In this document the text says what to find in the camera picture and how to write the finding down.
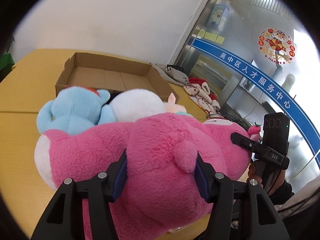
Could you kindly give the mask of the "operator right hand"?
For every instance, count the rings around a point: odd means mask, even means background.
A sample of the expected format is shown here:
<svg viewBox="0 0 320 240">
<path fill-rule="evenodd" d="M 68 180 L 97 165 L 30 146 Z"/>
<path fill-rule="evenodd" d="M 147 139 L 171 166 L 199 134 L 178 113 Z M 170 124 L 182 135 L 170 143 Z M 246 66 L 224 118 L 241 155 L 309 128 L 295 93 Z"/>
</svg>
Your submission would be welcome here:
<svg viewBox="0 0 320 240">
<path fill-rule="evenodd" d="M 261 166 L 262 164 L 263 164 L 262 161 L 255 161 L 248 167 L 247 182 L 249 182 L 251 179 L 255 179 L 259 183 L 259 185 L 263 187 L 266 190 L 267 194 L 270 196 L 273 193 L 275 193 L 277 189 L 279 189 L 283 185 L 285 181 L 286 170 L 276 170 L 271 177 L 270 184 L 268 186 L 264 186 L 262 178 L 259 175 L 257 175 L 257 167 Z"/>
</svg>

